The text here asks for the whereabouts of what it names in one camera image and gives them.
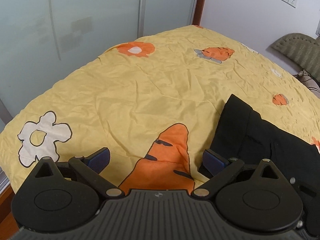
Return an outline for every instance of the metal screw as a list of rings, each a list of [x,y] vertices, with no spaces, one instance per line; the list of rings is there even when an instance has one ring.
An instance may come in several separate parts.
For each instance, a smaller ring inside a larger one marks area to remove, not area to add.
[[[296,183],[296,178],[295,178],[295,177],[292,177],[292,178],[290,179],[290,183],[291,183],[291,184],[295,184],[295,183]]]
[[[206,197],[210,194],[209,190],[205,188],[197,188],[193,191],[193,193],[198,197]]]
[[[297,223],[297,228],[302,228],[302,226],[303,226],[303,222],[299,220]]]
[[[118,188],[110,188],[106,191],[106,194],[109,197],[118,197],[122,194],[122,190],[120,190]]]

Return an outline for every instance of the upholstered headboard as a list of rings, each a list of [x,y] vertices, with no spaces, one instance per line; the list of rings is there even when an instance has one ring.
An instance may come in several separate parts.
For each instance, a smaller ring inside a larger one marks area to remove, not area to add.
[[[275,41],[271,47],[320,81],[320,38],[314,39],[302,33],[290,33]]]

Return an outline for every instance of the yellow bedspread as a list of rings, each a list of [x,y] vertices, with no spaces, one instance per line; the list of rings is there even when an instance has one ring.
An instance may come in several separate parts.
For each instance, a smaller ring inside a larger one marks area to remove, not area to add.
[[[0,166],[16,192],[43,156],[108,147],[101,175],[125,191],[147,180],[190,191],[207,180],[197,167],[232,93],[319,146],[313,93],[240,42],[191,25],[115,46],[32,100],[0,134]]]

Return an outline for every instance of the wooden door frame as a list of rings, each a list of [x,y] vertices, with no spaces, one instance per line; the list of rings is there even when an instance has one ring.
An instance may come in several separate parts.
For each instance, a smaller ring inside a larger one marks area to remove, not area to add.
[[[205,0],[197,0],[196,10],[195,10],[195,14],[192,22],[193,25],[200,25],[201,16],[202,16],[203,7],[204,7],[204,1]]]
[[[14,192],[10,185],[0,195],[0,223],[11,212],[11,201],[13,196]]]

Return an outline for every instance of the logo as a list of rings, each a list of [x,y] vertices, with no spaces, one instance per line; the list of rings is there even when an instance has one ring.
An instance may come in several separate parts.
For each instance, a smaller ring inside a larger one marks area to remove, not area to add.
[[[156,196],[156,197],[162,197],[163,194],[162,194],[161,192],[158,192],[158,193],[155,194],[155,196]]]

